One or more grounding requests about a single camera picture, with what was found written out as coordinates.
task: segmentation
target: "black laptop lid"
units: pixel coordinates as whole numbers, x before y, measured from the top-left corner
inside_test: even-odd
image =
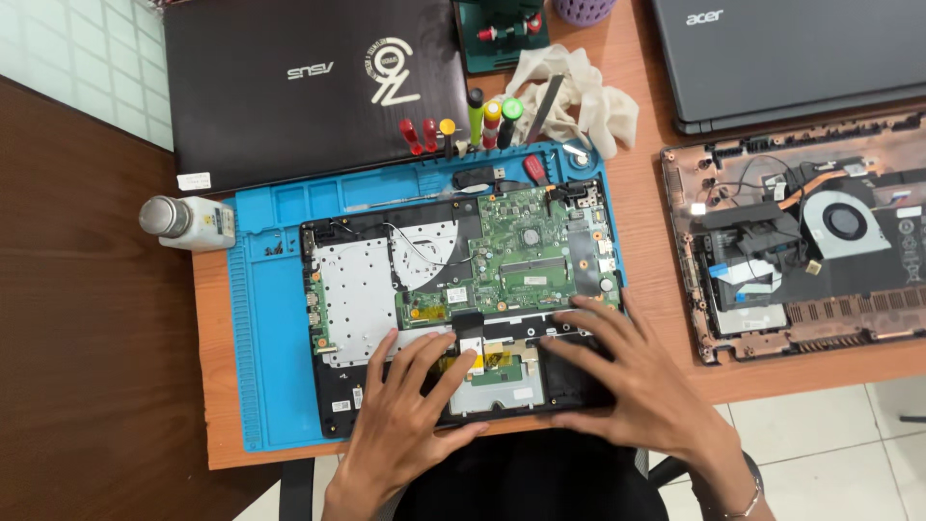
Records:
[[[211,184],[185,194],[411,160],[403,118],[469,135],[454,23],[446,0],[169,6],[178,173]]]
[[[654,4],[682,121],[926,85],[923,0]]]

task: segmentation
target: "blue silicone repair mat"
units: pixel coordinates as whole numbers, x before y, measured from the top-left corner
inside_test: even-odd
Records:
[[[578,142],[570,144],[582,148]],[[319,425],[299,256],[299,224],[348,214],[346,208],[355,205],[440,192],[450,185],[453,172],[480,166],[504,168],[506,181],[529,183],[521,162],[530,154],[536,154],[544,164],[551,183],[596,177],[608,193],[604,161],[596,152],[589,152],[588,164],[580,166],[561,144],[544,142],[504,152],[468,154],[463,159],[426,159],[244,190],[225,201],[235,207],[238,224],[237,242],[228,250],[228,265],[246,451],[276,451],[334,441],[321,435]],[[617,228],[613,215],[608,218],[614,231],[617,269],[626,285]]]

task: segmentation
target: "brown wooden surface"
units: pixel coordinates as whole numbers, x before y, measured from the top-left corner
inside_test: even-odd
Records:
[[[0,78],[0,519],[228,521],[280,478],[208,470],[190,254],[136,217],[173,174]]]
[[[602,71],[604,83],[623,90],[640,105],[636,146],[630,150],[623,147],[607,163],[624,265],[642,313],[654,323],[675,362],[707,400],[714,403],[750,400],[926,373],[926,349],[922,342],[748,364],[729,362],[714,368],[702,366],[692,348],[681,275],[670,242],[661,169],[657,164],[658,152],[664,146],[695,140],[682,140],[672,129],[674,106],[649,2],[621,0],[607,19],[585,29],[567,25],[552,12],[548,14],[554,43],[569,50],[584,47],[592,64]],[[511,72],[472,78],[469,85],[481,87],[490,96],[501,92],[510,77]],[[831,120],[833,115],[817,119]],[[194,276],[210,467],[344,451],[344,444],[328,444],[286,451],[244,452],[225,253],[194,255]],[[495,421],[487,434],[544,426],[542,416],[526,416]]]

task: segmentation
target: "white bottle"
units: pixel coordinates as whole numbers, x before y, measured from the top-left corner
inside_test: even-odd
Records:
[[[142,205],[138,223],[171,248],[211,251],[234,246],[234,210],[202,197],[151,197]]]

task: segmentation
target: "purple container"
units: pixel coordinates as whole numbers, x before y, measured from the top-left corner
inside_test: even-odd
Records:
[[[611,12],[618,0],[553,0],[560,18],[579,27],[595,25]]]

